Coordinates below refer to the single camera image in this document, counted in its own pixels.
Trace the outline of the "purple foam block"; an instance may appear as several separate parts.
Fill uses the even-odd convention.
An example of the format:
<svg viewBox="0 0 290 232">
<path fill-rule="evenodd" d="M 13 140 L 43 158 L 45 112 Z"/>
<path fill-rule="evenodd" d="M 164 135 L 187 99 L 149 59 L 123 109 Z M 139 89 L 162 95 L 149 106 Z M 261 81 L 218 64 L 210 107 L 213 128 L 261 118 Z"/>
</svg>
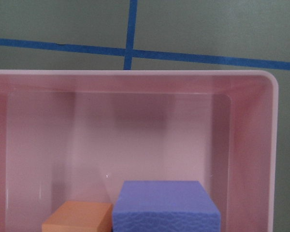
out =
<svg viewBox="0 0 290 232">
<path fill-rule="evenodd" d="M 115 232 L 218 232 L 221 215 L 198 181 L 125 181 L 113 212 Z"/>
</svg>

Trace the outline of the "orange foam block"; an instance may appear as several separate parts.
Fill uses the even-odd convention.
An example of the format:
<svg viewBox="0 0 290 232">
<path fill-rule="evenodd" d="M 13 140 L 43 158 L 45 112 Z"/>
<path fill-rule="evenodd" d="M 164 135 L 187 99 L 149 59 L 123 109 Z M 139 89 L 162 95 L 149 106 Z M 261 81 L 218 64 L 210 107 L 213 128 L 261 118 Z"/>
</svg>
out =
<svg viewBox="0 0 290 232">
<path fill-rule="evenodd" d="M 111 203 L 67 201 L 42 224 L 43 232 L 110 232 Z"/>
</svg>

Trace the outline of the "pink plastic bin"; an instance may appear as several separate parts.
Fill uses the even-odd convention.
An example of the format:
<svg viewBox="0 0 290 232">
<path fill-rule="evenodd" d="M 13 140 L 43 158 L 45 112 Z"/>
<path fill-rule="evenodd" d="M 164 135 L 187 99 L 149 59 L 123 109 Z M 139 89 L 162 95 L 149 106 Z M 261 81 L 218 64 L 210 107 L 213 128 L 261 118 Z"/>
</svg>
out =
<svg viewBox="0 0 290 232">
<path fill-rule="evenodd" d="M 0 70 L 0 232 L 127 180 L 197 180 L 224 232 L 271 232 L 278 84 L 265 71 Z"/>
</svg>

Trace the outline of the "brown paper table cover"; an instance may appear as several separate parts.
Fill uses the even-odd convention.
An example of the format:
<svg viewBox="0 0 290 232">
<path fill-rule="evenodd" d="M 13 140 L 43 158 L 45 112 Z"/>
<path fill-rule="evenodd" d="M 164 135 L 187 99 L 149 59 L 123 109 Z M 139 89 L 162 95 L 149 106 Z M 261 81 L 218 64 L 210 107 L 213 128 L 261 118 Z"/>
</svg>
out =
<svg viewBox="0 0 290 232">
<path fill-rule="evenodd" d="M 206 55 L 132 58 L 134 70 L 230 70 L 217 57 L 290 62 L 290 0 L 0 0 L 0 69 L 120 70 L 129 57 L 52 43 Z"/>
</svg>

